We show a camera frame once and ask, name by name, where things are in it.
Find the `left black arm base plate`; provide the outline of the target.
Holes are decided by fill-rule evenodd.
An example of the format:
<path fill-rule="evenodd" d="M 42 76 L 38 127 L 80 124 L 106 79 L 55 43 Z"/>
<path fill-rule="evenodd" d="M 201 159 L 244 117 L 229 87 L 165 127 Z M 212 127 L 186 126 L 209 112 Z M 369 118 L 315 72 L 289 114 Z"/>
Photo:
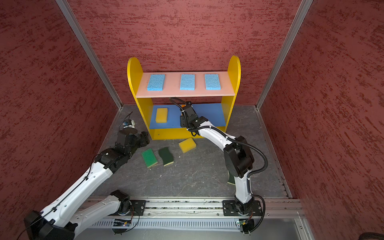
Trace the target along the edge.
<path fill-rule="evenodd" d="M 147 201 L 145 200 L 124 200 L 121 202 L 119 210 L 117 211 L 119 216 L 143 216 Z"/>

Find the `yellow sponge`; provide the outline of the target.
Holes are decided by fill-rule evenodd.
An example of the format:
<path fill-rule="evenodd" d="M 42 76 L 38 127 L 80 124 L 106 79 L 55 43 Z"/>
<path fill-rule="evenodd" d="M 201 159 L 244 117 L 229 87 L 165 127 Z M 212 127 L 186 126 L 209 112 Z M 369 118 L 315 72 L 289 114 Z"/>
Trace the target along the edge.
<path fill-rule="evenodd" d="M 193 138 L 188 138 L 179 143 L 179 147 L 183 153 L 187 153 L 190 150 L 193 150 L 197 147 L 197 144 L 193 140 Z"/>
<path fill-rule="evenodd" d="M 157 108 L 155 121 L 157 124 L 168 122 L 168 108 Z"/>

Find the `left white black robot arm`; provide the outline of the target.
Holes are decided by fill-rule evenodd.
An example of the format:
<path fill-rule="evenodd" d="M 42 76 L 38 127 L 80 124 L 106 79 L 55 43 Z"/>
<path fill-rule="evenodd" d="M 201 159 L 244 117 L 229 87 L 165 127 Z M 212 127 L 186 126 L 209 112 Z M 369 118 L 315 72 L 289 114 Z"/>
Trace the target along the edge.
<path fill-rule="evenodd" d="M 88 197 L 134 153 L 150 143 L 147 131 L 141 133 L 130 125 L 118 132 L 113 148 L 96 155 L 86 172 L 60 197 L 41 211 L 31 211 L 24 219 L 30 240 L 73 240 L 99 220 L 117 214 L 132 220 L 135 208 L 130 197 L 113 191 L 104 200 L 80 211 L 79 207 Z"/>

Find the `yellow sponge front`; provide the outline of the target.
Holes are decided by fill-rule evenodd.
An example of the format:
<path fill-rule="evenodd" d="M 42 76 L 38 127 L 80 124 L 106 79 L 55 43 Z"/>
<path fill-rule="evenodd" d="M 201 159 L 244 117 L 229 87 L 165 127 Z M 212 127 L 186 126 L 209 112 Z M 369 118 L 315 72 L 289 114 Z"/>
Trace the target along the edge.
<path fill-rule="evenodd" d="M 157 108 L 155 121 L 157 124 L 168 122 L 168 108 Z"/>

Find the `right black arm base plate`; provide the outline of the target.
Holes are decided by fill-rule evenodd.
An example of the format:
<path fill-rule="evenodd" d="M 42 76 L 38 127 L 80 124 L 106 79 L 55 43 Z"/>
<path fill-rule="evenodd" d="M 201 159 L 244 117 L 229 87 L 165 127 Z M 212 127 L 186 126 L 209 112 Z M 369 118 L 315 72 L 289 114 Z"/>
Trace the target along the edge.
<path fill-rule="evenodd" d="M 237 216 L 261 216 L 263 213 L 260 201 L 250 200 L 248 203 L 241 203 L 237 200 L 222 201 L 223 213 L 226 217 Z"/>

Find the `yellow sponge back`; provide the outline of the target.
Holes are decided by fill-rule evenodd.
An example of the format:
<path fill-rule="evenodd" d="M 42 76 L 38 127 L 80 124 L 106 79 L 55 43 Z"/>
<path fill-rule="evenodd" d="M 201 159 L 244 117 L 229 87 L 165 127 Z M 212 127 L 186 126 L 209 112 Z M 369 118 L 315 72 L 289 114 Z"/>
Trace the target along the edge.
<path fill-rule="evenodd" d="M 183 153 L 187 153 L 190 150 L 193 150 L 197 147 L 197 144 L 193 140 L 193 138 L 188 138 L 179 143 L 179 147 Z"/>

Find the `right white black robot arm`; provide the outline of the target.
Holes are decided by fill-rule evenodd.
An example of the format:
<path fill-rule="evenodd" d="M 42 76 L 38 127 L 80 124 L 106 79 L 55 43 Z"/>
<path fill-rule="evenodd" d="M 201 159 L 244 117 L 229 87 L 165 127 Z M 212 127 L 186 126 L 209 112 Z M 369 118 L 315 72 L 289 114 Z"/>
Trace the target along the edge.
<path fill-rule="evenodd" d="M 181 111 L 182 128 L 186 128 L 193 135 L 210 140 L 223 151 L 227 170 L 235 180 L 236 211 L 240 215 L 248 215 L 255 201 L 251 194 L 248 173 L 251 172 L 255 160 L 246 139 L 242 136 L 236 138 L 221 131 L 207 118 L 199 117 L 191 104 L 178 107 Z"/>

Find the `blue sponge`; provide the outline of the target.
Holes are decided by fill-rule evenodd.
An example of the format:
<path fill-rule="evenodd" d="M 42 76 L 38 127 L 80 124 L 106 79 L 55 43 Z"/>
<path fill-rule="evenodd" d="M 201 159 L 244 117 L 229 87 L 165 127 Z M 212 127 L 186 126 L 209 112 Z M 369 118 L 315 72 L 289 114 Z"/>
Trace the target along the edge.
<path fill-rule="evenodd" d="M 221 83 L 218 74 L 205 74 L 205 85 L 207 91 L 221 90 Z"/>
<path fill-rule="evenodd" d="M 163 74 L 150 75 L 150 79 L 147 85 L 148 91 L 162 91 L 164 88 L 166 76 Z"/>
<path fill-rule="evenodd" d="M 182 91 L 194 91 L 195 90 L 195 75 L 182 74 L 180 81 L 180 90 Z"/>

